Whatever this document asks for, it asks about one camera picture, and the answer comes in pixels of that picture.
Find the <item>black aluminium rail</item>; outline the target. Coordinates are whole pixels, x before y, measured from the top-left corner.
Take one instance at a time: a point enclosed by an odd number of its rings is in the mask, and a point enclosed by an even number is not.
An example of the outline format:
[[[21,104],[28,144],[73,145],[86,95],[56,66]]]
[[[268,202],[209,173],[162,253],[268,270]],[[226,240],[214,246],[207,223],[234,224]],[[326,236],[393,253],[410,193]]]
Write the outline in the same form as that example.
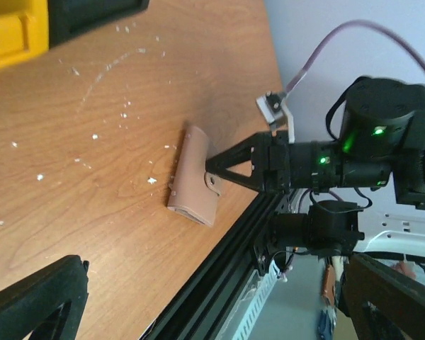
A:
[[[296,194],[258,194],[142,339],[214,339],[251,276],[268,272],[278,250],[269,220]]]

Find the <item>pink leather card holder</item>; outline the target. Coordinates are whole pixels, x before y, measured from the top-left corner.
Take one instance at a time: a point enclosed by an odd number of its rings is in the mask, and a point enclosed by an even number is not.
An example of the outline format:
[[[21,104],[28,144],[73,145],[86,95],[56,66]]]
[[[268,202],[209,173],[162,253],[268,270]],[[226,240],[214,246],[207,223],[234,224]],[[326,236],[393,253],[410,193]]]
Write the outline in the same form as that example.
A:
[[[206,161],[217,154],[199,127],[186,129],[167,208],[200,225],[212,227],[222,193],[222,180],[207,172]]]

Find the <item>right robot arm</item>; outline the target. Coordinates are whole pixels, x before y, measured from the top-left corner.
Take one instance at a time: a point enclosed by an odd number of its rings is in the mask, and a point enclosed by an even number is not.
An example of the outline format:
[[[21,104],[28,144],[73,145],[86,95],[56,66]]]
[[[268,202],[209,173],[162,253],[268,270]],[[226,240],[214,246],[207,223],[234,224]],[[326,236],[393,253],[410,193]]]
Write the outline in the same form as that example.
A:
[[[326,115],[344,109],[341,130],[330,140],[291,142],[288,132],[258,132],[209,158],[206,170],[260,193],[303,189],[306,213],[276,213],[262,246],[254,249],[259,273],[275,263],[281,273],[296,255],[350,256],[365,236],[363,207],[343,200],[318,201],[333,188],[376,191],[394,183],[397,203],[425,210],[425,86],[360,76]]]

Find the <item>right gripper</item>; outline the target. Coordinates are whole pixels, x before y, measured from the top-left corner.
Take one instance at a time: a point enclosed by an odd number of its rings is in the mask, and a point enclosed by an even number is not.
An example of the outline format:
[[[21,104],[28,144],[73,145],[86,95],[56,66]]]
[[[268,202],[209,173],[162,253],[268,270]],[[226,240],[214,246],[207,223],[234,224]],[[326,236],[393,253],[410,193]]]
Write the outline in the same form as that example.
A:
[[[249,162],[246,176],[232,169]],[[257,132],[205,161],[205,170],[257,192],[317,186],[317,143],[289,143],[286,131]]]

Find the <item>three-compartment card bin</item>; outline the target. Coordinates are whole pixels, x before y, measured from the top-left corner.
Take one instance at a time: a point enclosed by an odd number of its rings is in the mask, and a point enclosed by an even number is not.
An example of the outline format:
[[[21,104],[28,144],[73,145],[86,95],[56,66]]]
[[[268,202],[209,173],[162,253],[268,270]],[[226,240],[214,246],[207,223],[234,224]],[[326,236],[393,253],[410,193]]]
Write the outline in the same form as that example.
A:
[[[0,0],[0,69],[148,6],[148,1],[134,0]]]

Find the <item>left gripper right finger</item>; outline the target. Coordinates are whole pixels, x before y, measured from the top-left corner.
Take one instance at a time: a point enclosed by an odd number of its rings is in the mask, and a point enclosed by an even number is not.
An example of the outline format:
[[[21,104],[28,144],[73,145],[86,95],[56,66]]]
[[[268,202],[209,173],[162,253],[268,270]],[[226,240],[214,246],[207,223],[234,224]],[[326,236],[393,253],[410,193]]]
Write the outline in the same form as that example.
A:
[[[342,293],[359,339],[425,339],[425,285],[359,254]]]

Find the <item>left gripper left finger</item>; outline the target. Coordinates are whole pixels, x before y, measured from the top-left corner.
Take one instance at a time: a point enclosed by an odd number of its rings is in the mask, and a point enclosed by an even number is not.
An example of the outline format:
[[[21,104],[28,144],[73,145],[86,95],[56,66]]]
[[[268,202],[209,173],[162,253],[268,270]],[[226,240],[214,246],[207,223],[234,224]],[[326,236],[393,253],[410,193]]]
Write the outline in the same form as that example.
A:
[[[0,291],[0,339],[75,339],[89,262],[67,255]]]

